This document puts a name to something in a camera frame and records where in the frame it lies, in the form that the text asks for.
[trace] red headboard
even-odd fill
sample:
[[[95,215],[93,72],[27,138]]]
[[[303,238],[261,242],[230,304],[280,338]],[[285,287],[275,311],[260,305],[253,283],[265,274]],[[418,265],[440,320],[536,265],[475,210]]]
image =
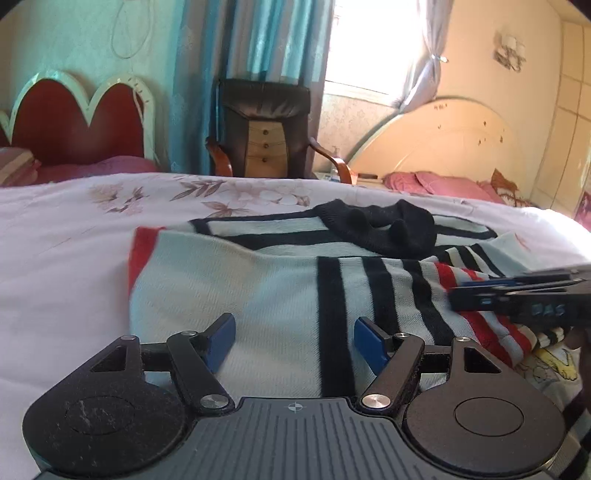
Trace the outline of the red headboard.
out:
[[[22,89],[11,117],[0,112],[0,125],[0,147],[28,148],[44,166],[154,156],[154,100],[128,74],[109,79],[89,100],[71,75],[39,73]]]

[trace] bed frame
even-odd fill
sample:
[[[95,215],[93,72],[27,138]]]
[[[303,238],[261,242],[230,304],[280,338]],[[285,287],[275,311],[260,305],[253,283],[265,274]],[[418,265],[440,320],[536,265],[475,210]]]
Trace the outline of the bed frame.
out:
[[[0,147],[23,147],[44,166],[89,165],[116,155],[154,160],[154,98],[130,74],[111,77],[92,98],[72,75],[37,73],[7,115]]]
[[[357,150],[349,167],[378,179],[393,171],[432,171],[476,181],[490,180],[497,168],[525,185],[523,153],[509,125],[465,99],[435,100],[393,118]]]

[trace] bedsheet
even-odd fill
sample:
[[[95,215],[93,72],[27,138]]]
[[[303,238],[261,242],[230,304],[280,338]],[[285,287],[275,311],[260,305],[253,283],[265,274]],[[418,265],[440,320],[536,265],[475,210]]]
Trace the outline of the bedsheet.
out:
[[[515,232],[535,254],[531,268],[591,262],[591,233],[550,210],[319,180],[150,173],[0,189],[0,479],[38,472],[21,434],[27,407],[128,332],[126,262],[136,227],[295,212],[335,198],[358,206],[405,198]]]

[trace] brown leather chair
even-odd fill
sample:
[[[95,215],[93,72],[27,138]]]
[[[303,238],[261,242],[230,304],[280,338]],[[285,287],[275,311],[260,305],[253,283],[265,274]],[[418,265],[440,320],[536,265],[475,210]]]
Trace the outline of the brown leather chair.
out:
[[[283,83],[223,80],[219,85],[219,142],[205,141],[215,175],[304,179],[308,147],[328,158],[341,183],[351,183],[347,164],[308,136],[310,91]]]

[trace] grooved surface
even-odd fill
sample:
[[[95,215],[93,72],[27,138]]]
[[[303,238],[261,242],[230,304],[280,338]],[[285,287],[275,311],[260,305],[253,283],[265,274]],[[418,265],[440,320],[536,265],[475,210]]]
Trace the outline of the grooved surface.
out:
[[[343,399],[246,398],[198,422],[164,461],[126,480],[451,480],[404,443],[393,424]],[[57,480],[43,473],[38,480]],[[537,473],[531,480],[550,480]]]

